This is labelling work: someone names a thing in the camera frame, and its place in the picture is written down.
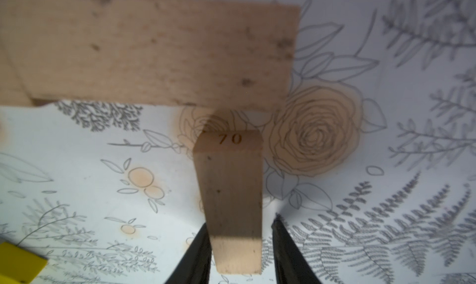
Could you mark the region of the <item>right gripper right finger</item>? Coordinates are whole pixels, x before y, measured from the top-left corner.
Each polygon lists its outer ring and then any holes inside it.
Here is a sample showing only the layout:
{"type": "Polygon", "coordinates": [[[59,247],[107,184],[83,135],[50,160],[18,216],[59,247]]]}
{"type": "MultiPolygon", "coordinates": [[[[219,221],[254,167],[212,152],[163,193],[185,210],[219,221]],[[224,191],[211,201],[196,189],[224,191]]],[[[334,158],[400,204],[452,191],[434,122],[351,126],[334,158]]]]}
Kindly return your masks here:
{"type": "Polygon", "coordinates": [[[321,284],[288,233],[280,215],[276,216],[271,228],[277,284],[321,284]]]}

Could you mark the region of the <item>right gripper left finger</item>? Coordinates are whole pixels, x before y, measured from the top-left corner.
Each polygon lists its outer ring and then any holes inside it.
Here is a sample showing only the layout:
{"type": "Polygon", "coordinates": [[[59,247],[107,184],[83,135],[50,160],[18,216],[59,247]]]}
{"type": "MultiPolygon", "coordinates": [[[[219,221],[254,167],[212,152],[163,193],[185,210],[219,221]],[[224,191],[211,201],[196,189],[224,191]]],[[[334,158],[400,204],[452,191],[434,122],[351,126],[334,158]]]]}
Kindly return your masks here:
{"type": "Polygon", "coordinates": [[[204,223],[165,284],[209,284],[212,248],[204,223]]]}

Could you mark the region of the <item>natural wood block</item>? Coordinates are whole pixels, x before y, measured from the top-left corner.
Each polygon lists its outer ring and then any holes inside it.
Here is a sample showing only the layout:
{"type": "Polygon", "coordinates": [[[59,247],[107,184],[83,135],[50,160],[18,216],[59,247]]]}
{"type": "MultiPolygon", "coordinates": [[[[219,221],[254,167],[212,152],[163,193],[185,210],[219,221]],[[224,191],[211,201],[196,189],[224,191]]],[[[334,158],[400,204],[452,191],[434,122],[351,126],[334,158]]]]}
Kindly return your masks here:
{"type": "Polygon", "coordinates": [[[1,0],[6,104],[88,100],[271,112],[285,102],[296,5],[1,0]]]}
{"type": "Polygon", "coordinates": [[[33,107],[32,100],[23,90],[7,54],[1,48],[1,106],[33,107]]]}

